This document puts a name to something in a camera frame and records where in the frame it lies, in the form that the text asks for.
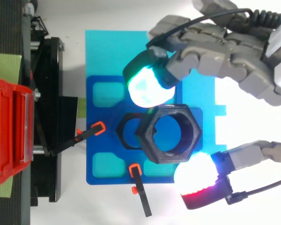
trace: metal rod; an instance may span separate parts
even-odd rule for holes
[[[33,155],[43,155],[45,151],[41,145],[33,146]]]
[[[40,42],[39,41],[31,41],[30,42],[30,50],[37,51],[39,47]]]

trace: black clamp arm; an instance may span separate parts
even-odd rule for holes
[[[141,180],[141,168],[139,164],[132,164],[129,166],[130,175],[132,178],[134,178],[136,187],[132,187],[132,193],[133,194],[139,194],[140,195],[140,201],[142,204],[142,207],[144,209],[146,217],[150,217],[152,215],[150,205],[147,199],[147,195],[145,192],[145,188],[143,185],[143,182]]]
[[[86,130],[86,131],[82,132],[79,129],[77,129],[77,136],[76,137],[68,140],[67,142],[64,142],[63,144],[61,144],[57,148],[50,150],[50,154],[52,156],[58,155],[62,151],[76,145],[79,142],[82,142],[83,140],[88,139],[89,137],[91,137],[93,135],[97,136],[97,135],[103,133],[105,130],[106,130],[105,125],[101,121],[92,125],[89,130]]]

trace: blue base plate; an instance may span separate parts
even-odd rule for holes
[[[97,121],[106,131],[87,140],[87,182],[89,184],[134,183],[129,165],[139,163],[144,183],[172,183],[177,165],[157,165],[141,150],[126,150],[115,129],[126,113],[144,113],[130,99],[122,71],[139,52],[145,50],[148,39],[143,31],[86,31],[87,128]],[[226,150],[215,144],[215,116],[224,116],[226,108],[215,105],[214,78],[192,71],[177,86],[169,104],[187,104],[203,130],[196,146],[212,154]],[[126,142],[139,147],[135,131],[139,119],[129,121],[124,129]],[[172,149],[180,139],[180,128],[171,117],[156,124],[155,143],[161,150]]]

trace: red plastic bin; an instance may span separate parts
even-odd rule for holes
[[[33,157],[32,90],[0,79],[0,185]]]

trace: black hex nut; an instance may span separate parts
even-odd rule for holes
[[[157,121],[169,115],[174,118],[181,129],[178,145],[170,151],[161,151],[154,143],[153,129]],[[202,131],[187,105],[159,105],[147,110],[136,132],[141,149],[148,159],[157,164],[187,162],[196,147]]]
[[[121,120],[121,122],[118,124],[117,128],[116,128],[116,133],[118,135],[119,140],[121,141],[122,145],[124,146],[125,149],[127,150],[141,150],[141,147],[132,147],[131,145],[129,145],[124,138],[124,127],[125,124],[132,119],[138,118],[138,119],[142,119],[142,117],[144,116],[144,113],[138,113],[138,112],[129,112],[126,113],[125,116],[123,117],[123,119]]]

